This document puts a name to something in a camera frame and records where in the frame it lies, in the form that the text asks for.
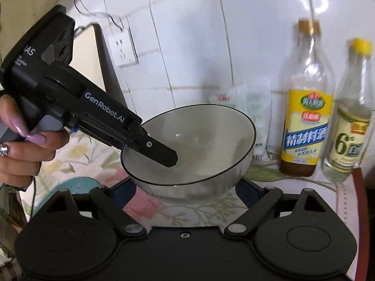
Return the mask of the hand with pink nails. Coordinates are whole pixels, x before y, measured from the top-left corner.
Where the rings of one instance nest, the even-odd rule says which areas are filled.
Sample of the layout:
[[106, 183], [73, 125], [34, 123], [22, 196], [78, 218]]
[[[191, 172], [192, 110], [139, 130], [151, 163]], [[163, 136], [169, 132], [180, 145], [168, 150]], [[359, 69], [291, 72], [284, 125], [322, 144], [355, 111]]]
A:
[[9, 95], [1, 96], [1, 121], [23, 141], [1, 144], [1, 183], [24, 188], [37, 176], [44, 161], [53, 160], [58, 149], [69, 142], [66, 130], [31, 133]]

